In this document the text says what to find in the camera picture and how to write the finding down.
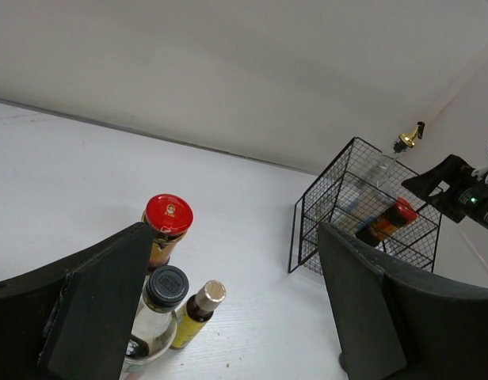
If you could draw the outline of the black cap sauce bottle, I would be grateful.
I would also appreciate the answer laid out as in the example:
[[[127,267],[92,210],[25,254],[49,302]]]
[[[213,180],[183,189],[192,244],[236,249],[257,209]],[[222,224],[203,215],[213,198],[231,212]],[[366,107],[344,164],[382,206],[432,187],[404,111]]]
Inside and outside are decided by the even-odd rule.
[[[138,379],[170,347],[177,333],[176,308],[189,291],[186,274],[172,265],[147,277],[135,313],[121,379]]]

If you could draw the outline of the clear glass oil bottle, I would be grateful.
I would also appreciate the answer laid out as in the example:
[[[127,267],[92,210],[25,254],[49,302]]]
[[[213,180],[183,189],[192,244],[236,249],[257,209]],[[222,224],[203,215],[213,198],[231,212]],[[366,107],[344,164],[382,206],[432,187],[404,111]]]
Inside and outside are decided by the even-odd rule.
[[[349,186],[338,201],[341,225],[348,229],[358,228],[373,220],[391,206],[397,198],[390,185],[391,174],[398,159],[415,146],[423,137],[425,123],[417,122],[410,133],[398,135],[391,147],[385,151],[368,155],[357,165],[349,178]]]

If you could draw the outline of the red lid sauce jar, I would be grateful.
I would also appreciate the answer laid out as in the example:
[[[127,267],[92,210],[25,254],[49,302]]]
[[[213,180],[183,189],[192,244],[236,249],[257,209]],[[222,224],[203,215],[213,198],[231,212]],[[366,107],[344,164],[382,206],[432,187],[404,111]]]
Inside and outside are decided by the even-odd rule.
[[[193,224],[193,210],[182,198],[173,194],[153,196],[145,206],[142,221],[152,230],[153,243],[147,272],[167,265],[176,244]]]

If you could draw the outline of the red lid chili jar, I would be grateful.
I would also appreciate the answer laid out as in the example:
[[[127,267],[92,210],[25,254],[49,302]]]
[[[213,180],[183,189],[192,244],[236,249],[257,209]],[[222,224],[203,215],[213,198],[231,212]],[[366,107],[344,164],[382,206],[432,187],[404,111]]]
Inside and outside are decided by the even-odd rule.
[[[377,247],[400,228],[417,218],[417,212],[409,202],[399,197],[389,208],[358,230],[355,236],[362,242]]]

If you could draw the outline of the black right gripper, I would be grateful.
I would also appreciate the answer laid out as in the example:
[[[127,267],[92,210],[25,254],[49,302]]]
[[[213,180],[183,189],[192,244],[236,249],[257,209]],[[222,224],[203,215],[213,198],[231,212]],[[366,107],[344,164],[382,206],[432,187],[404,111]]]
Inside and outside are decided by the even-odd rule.
[[[488,230],[488,164],[476,169],[450,154],[402,186],[455,223],[468,217]]]

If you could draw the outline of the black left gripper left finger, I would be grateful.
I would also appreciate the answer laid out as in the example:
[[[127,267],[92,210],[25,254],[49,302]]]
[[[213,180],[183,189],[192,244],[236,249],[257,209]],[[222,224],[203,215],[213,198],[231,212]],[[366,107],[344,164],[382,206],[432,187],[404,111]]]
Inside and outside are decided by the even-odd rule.
[[[151,246],[137,222],[0,281],[0,379],[118,379]]]

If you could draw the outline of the small yellow label bottle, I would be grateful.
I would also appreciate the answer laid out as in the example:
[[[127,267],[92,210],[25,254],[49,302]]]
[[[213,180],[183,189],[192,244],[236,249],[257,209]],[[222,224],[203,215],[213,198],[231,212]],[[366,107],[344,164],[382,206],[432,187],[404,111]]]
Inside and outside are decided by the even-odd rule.
[[[218,280],[207,281],[177,313],[177,332],[170,348],[184,349],[212,318],[227,297],[225,286]]]

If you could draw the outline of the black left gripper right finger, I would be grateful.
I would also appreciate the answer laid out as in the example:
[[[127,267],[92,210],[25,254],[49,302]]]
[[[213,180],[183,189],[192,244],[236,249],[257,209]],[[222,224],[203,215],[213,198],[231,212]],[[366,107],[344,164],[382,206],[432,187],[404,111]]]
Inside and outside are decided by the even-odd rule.
[[[416,268],[336,226],[318,253],[351,379],[488,379],[488,288]]]

